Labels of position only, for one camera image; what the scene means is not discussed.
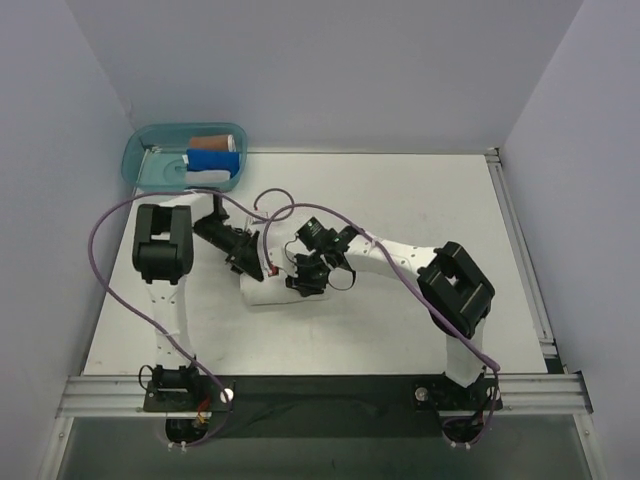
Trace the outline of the blue rolled towel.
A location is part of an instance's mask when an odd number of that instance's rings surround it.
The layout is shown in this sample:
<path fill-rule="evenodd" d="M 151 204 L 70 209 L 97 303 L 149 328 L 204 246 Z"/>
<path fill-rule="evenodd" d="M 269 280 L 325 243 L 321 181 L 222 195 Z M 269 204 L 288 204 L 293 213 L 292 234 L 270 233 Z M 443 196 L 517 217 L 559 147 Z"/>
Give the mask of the blue rolled towel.
<path fill-rule="evenodd" d="M 188 171 L 221 170 L 234 176 L 240 170 L 241 157 L 238 152 L 188 149 L 186 157 Z"/>

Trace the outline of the white terry towel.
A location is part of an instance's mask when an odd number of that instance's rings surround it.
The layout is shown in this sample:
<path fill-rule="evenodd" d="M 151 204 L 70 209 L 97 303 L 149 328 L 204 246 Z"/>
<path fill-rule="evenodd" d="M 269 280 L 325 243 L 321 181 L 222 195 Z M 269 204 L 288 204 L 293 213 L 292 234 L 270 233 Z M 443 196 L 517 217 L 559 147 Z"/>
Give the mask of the white terry towel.
<path fill-rule="evenodd" d="M 269 276 L 266 256 L 262 246 L 263 230 L 264 228 L 255 232 L 259 233 L 258 254 L 264 271 L 264 280 L 258 282 L 248 275 L 242 274 L 240 276 L 240 290 L 244 302 L 248 306 L 274 306 L 328 300 L 331 297 L 331 294 L 328 293 L 302 297 L 298 292 L 285 286 L 286 275 Z M 285 222 L 274 222 L 268 232 L 267 251 L 270 248 L 285 247 L 286 243 L 294 240 L 295 234 Z M 293 254 L 287 252 L 287 255 L 292 261 Z"/>

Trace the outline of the aluminium front rail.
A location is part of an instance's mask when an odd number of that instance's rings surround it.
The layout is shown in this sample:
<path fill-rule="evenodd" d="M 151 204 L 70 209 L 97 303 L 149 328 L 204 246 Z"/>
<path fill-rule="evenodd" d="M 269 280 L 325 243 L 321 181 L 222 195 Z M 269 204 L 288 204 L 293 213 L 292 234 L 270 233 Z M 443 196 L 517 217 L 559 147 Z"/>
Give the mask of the aluminium front rail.
<path fill-rule="evenodd" d="M 200 402 L 155 399 L 145 378 L 84 375 L 70 378 L 57 409 L 60 417 L 193 417 L 238 412 L 249 406 L 280 407 L 354 402 L 372 408 L 430 408 L 444 415 L 488 409 L 496 393 L 500 414 L 588 414 L 593 407 L 579 374 L 486 375 L 468 388 L 441 375 L 226 376 Z"/>

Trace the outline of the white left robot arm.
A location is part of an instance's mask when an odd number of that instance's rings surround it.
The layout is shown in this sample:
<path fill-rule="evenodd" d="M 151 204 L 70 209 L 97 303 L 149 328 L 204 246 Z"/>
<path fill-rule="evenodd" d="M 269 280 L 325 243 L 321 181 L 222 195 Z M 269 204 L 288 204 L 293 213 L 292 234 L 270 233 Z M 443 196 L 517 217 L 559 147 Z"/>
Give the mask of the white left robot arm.
<path fill-rule="evenodd" d="M 196 365 L 188 331 L 186 280 L 194 266 L 194 238 L 223 252 L 232 272 L 264 279 L 259 233 L 233 227 L 228 219 L 222 199 L 204 193 L 143 203 L 136 212 L 132 263 L 149 295 L 156 328 L 155 365 L 147 389 L 181 412 L 195 409 L 212 385 Z"/>

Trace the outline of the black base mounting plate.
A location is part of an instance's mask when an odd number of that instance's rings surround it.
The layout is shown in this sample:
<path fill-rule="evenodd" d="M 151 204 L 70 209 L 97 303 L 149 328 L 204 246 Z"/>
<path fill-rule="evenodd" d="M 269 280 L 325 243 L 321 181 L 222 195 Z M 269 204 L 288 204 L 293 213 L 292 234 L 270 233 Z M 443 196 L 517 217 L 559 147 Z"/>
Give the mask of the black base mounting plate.
<path fill-rule="evenodd" d="M 461 387 L 435 375 L 227 376 L 198 387 L 148 384 L 145 413 L 174 442 L 215 439 L 444 437 L 473 444 L 502 410 L 498 382 Z"/>

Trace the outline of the teal plastic bin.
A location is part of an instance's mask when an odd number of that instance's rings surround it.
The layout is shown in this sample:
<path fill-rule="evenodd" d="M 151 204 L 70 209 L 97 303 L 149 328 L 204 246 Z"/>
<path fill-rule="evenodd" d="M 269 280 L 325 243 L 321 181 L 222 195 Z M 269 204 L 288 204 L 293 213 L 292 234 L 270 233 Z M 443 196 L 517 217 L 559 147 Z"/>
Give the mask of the teal plastic bin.
<path fill-rule="evenodd" d="M 194 136 L 233 135 L 240 154 L 240 170 L 227 182 L 188 185 L 186 151 Z M 121 162 L 121 175 L 131 186 L 145 192 L 182 191 L 187 188 L 214 188 L 229 192 L 238 184 L 247 160 L 248 137 L 237 124 L 224 122 L 151 124 L 135 131 Z"/>

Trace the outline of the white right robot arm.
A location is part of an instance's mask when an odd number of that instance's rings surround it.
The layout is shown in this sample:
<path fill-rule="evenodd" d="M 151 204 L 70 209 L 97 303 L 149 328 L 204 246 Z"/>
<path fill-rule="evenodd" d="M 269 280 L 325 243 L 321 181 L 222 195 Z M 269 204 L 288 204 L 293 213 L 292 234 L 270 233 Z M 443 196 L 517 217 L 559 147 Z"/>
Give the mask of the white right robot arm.
<path fill-rule="evenodd" d="M 446 335 L 445 401 L 458 410 L 477 401 L 476 381 L 485 369 L 499 369 L 482 347 L 495 288 L 460 244 L 412 246 L 350 225 L 336 231 L 315 217 L 298 229 L 295 239 L 307 252 L 285 256 L 294 267 L 294 274 L 286 279 L 288 288 L 303 297 L 321 295 L 335 270 L 353 278 L 367 273 L 400 281 Z"/>

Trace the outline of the brown rolled towel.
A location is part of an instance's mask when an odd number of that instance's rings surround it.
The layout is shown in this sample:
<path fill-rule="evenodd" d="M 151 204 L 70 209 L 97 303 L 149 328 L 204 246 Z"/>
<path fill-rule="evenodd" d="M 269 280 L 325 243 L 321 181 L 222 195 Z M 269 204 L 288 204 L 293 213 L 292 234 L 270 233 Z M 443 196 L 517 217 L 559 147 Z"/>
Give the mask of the brown rolled towel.
<path fill-rule="evenodd" d="M 189 140 L 189 149 L 208 151 L 235 152 L 236 143 L 233 135 L 194 136 Z"/>

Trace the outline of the white rolled towel in bin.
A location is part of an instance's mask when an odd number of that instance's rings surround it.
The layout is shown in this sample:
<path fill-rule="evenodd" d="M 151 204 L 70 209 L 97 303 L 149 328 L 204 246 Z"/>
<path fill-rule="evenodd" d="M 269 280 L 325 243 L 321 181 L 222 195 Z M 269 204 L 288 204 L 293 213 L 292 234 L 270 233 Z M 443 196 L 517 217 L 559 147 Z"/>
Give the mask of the white rolled towel in bin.
<path fill-rule="evenodd" d="M 231 174 L 227 170 L 203 170 L 187 171 L 184 181 L 188 185 L 218 184 L 231 179 Z"/>

